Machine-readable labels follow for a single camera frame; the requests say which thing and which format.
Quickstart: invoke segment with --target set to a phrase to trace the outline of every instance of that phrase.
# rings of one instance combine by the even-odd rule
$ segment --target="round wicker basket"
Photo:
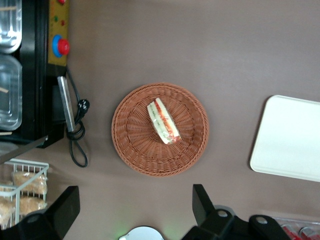
[[[147,106],[160,98],[180,132],[181,141],[166,145],[150,120]],[[129,93],[112,119],[112,140],[121,159],[149,176],[179,174],[194,165],[209,138],[207,113],[197,98],[183,87],[151,83]]]

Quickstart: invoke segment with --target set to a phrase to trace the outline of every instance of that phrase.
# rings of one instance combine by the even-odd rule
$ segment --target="black cable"
[[[80,146],[80,144],[78,143],[79,140],[81,140],[85,134],[86,134],[86,128],[82,122],[82,118],[85,116],[85,114],[87,113],[89,107],[90,107],[90,103],[88,100],[86,99],[80,99],[80,95],[79,92],[77,90],[77,87],[74,83],[74,80],[72,78],[70,69],[68,68],[68,66],[66,66],[66,74],[71,82],[71,85],[73,87],[74,93],[75,93],[75,97],[76,97],[76,101],[77,101],[77,113],[75,115],[74,118],[74,125],[77,128],[77,130],[75,131],[68,131],[68,128],[65,130],[66,132],[66,137],[69,139],[69,145],[70,145],[70,155],[71,158],[73,160],[73,162],[80,168],[85,168],[86,166],[88,166],[88,158],[86,156],[86,153],[84,152],[84,150],[82,149],[82,147]],[[75,144],[75,146],[79,149],[80,153],[83,155],[84,158],[84,164],[80,164],[75,156],[74,156],[74,149],[73,149],[73,143]]]

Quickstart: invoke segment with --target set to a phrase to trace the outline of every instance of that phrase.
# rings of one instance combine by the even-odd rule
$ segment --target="wooden stick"
[[[5,94],[7,94],[7,93],[9,92],[9,90],[8,90],[8,89],[5,89],[5,88],[0,87],[0,92],[3,92],[3,93],[5,93]]]
[[[16,6],[3,6],[0,7],[0,11],[11,11],[11,10],[16,10],[17,7]]]
[[[12,131],[0,131],[0,136],[11,135]]]

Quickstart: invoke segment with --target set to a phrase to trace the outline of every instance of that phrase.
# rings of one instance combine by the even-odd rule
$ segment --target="black bracket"
[[[246,222],[227,209],[215,209],[201,184],[193,185],[192,210],[197,226],[182,240],[290,240],[270,216],[253,215]]]
[[[80,212],[78,186],[69,186],[45,211],[27,215],[0,232],[0,240],[61,240]]]

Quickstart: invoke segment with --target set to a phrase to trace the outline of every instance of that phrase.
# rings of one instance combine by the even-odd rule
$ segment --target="red button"
[[[70,50],[70,45],[67,39],[60,39],[58,41],[58,51],[61,55],[67,55]]]

